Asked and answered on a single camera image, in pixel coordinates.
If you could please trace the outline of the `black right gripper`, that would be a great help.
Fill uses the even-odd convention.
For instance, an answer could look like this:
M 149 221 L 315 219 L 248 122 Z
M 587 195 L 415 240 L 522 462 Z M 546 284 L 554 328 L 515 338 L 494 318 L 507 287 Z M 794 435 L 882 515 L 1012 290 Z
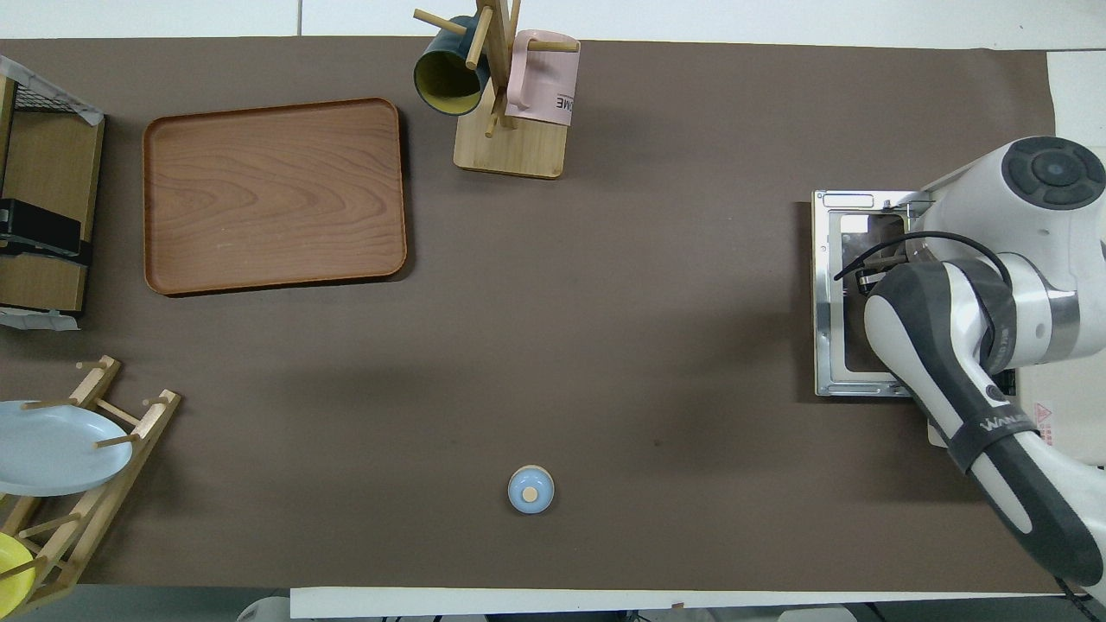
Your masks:
M 893 272 L 898 265 L 870 265 L 860 267 L 855 271 L 855 289 L 860 298 L 868 298 L 874 293 L 874 289 Z

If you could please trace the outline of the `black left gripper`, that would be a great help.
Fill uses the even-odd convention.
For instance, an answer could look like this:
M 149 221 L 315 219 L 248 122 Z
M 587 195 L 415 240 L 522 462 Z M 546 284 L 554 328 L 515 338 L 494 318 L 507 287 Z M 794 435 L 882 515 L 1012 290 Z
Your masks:
M 32 243 L 28 243 L 22 235 L 24 222 L 21 217 L 27 212 L 27 208 L 32 207 L 22 200 L 1 200 L 1 252 L 2 253 L 28 253 L 32 251 Z M 48 258 L 55 258 L 72 265 L 92 263 L 92 245 L 87 243 L 80 232 L 82 225 L 79 220 L 70 218 L 53 210 L 33 206 L 33 248 L 39 255 Z

